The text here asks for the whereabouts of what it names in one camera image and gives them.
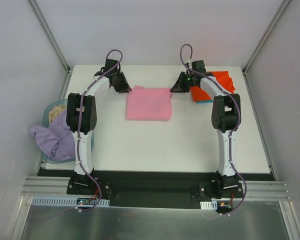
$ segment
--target folded orange cloth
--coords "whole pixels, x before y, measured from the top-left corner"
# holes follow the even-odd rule
[[[213,71],[212,73],[222,87],[224,87],[227,91],[234,93],[236,89],[232,78],[229,77],[228,71]],[[190,87],[190,91],[194,102],[212,101],[211,97],[198,86]]]

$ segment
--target gray wall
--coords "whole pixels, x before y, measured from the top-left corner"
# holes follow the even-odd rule
[[[37,0],[70,65],[180,65],[182,44],[208,66],[243,67],[283,0]]]
[[[300,221],[300,0],[294,0],[248,72],[277,178]]]
[[[0,239],[8,239],[25,177],[39,163],[28,128],[41,124],[64,77],[27,1],[0,1]]]

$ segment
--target purple cloth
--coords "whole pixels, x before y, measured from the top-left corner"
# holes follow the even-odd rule
[[[32,126],[31,136],[37,146],[52,160],[67,160],[76,156],[75,140],[67,125],[67,110],[63,111],[49,126]]]

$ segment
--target folded pink towel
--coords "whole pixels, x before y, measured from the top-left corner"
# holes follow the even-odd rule
[[[128,94],[127,120],[168,121],[171,116],[170,88],[135,86]]]

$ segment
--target tabletop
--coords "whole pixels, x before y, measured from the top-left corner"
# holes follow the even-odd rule
[[[67,89],[82,93],[102,65],[76,65]],[[241,173],[269,173],[242,70],[236,66],[206,66],[228,71],[241,98],[242,123],[235,140],[236,167]],[[127,82],[145,88],[171,88],[183,66],[122,65]],[[202,172],[218,169],[219,142],[211,123],[212,103],[196,103],[190,93],[173,93],[172,117],[162,121],[126,120],[127,93],[107,90],[97,101],[92,160],[95,170]],[[75,162],[50,164],[48,170],[73,170]]]

